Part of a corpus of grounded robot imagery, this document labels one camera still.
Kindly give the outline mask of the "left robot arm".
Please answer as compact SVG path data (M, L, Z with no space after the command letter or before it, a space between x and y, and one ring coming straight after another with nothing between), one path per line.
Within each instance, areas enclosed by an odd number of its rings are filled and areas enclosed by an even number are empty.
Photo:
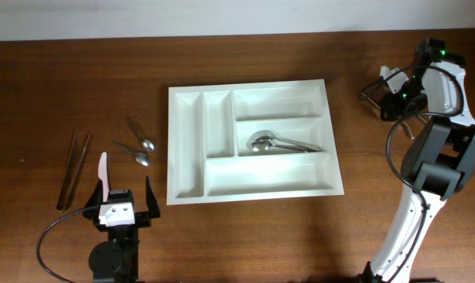
M83 217L108 235L90 252L88 264L93 282L136 282L138 280L138 230L160 217L160 208L149 179L145 180L146 211L134 209L133 193L115 190L103 200L103 182L97 183L84 208Z

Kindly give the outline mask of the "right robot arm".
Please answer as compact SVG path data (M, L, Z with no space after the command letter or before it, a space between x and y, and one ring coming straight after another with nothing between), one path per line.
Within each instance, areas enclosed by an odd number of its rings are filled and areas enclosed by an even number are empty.
M365 86L368 101L383 121L392 123L385 144L391 160L395 131L412 118L428 117L400 168L400 204L385 242L357 282L409 282L415 256L428 228L447 200L461 191L475 169L475 119L466 100L466 60L449 53L443 40L427 38L407 68L382 66L378 80Z

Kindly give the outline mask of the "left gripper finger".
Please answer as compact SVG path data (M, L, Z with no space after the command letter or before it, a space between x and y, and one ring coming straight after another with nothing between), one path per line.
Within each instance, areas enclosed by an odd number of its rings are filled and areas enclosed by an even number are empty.
M89 200L87 201L85 207L90 208L90 207L95 207L102 202L103 198L103 183L101 180L98 181L93 193L91 194Z
M145 201L148 208L149 217L151 219L157 219L160 217L160 208L156 197L152 191L149 177L145 177Z

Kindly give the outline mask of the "large metal spoon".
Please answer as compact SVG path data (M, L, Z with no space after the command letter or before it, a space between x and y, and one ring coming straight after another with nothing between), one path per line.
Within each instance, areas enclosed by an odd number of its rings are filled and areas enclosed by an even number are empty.
M279 144L279 145L299 145L299 146L308 147L312 149L315 149L315 148L320 149L320 147L317 145L312 145L312 144L301 142L301 141L294 141L294 140L286 139L286 138L280 138L279 136L276 136L270 130L258 131L252 134L249 140L253 140L253 141L271 140L273 143Z
M288 149L294 151L300 151L305 153L313 153L313 152L321 152L321 149L312 149L308 147L303 147L299 145L279 145L273 143L271 140L263 140L263 141L247 141L247 147L252 150L253 152L265 152L267 150L271 150L272 148L279 148L279 149Z

